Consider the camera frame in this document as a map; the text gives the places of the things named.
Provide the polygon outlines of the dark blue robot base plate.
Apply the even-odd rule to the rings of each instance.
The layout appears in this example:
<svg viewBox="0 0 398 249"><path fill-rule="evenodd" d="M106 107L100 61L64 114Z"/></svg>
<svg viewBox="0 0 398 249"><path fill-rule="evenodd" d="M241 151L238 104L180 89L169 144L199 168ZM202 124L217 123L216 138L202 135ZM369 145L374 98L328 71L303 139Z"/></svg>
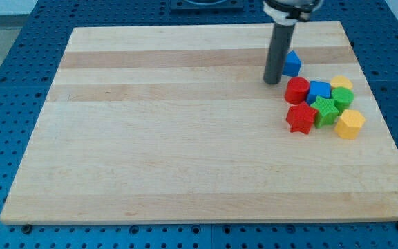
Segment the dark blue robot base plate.
<svg viewBox="0 0 398 249"><path fill-rule="evenodd" d="M192 10L242 10L243 0L169 0L170 10L192 11Z"/></svg>

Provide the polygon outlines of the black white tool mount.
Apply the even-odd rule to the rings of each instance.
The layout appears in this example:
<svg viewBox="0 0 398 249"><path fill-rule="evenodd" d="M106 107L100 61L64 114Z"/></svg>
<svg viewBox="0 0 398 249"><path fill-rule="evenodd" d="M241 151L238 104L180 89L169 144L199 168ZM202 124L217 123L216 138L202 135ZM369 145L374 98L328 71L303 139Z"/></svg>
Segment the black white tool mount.
<svg viewBox="0 0 398 249"><path fill-rule="evenodd" d="M264 0L263 11L276 24L292 26L308 22L313 12L323 5L323 0Z"/></svg>

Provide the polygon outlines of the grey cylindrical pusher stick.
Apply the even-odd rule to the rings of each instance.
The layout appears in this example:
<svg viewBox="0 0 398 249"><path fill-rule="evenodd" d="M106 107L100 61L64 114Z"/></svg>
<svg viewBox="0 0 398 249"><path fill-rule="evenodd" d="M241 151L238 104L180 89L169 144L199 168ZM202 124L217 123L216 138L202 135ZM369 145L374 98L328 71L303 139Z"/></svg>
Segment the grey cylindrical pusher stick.
<svg viewBox="0 0 398 249"><path fill-rule="evenodd" d="M263 75L267 84L278 84L282 78L294 27L294 24L289 26L274 24Z"/></svg>

